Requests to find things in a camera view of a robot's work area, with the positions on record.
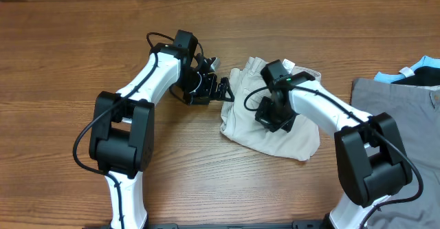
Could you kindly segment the beige shorts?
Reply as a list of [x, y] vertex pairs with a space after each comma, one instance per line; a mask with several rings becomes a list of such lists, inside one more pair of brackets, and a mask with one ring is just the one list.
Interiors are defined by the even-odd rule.
[[245, 100], [250, 92], [265, 86], [261, 70], [266, 64], [262, 58], [250, 57], [243, 69], [231, 69], [229, 81], [234, 101], [223, 103], [220, 132], [228, 139], [255, 151], [307, 161], [320, 146], [319, 130], [314, 122], [299, 115], [291, 131], [279, 129], [271, 132], [255, 120], [253, 112], [263, 97], [270, 96], [270, 92], [259, 91]]

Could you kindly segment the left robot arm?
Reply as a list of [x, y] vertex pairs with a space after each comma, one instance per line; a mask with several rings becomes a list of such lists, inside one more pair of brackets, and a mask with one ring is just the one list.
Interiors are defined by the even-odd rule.
[[96, 98], [89, 156], [110, 190], [109, 228], [147, 228], [142, 176], [154, 149], [155, 108], [167, 91], [181, 89], [186, 105], [234, 101], [227, 78], [215, 74], [216, 58], [205, 58], [191, 32], [178, 30], [170, 43], [151, 46], [148, 63], [125, 87]]

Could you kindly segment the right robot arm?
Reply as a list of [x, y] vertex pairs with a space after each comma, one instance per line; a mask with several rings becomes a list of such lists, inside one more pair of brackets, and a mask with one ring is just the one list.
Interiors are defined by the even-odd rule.
[[261, 76], [270, 95], [255, 110], [257, 122], [271, 132], [289, 132], [296, 117], [305, 116], [335, 141], [344, 194], [317, 227], [364, 228], [380, 204], [412, 182], [413, 170], [390, 115], [360, 111], [328, 92], [311, 74], [290, 74], [281, 61], [266, 64]]

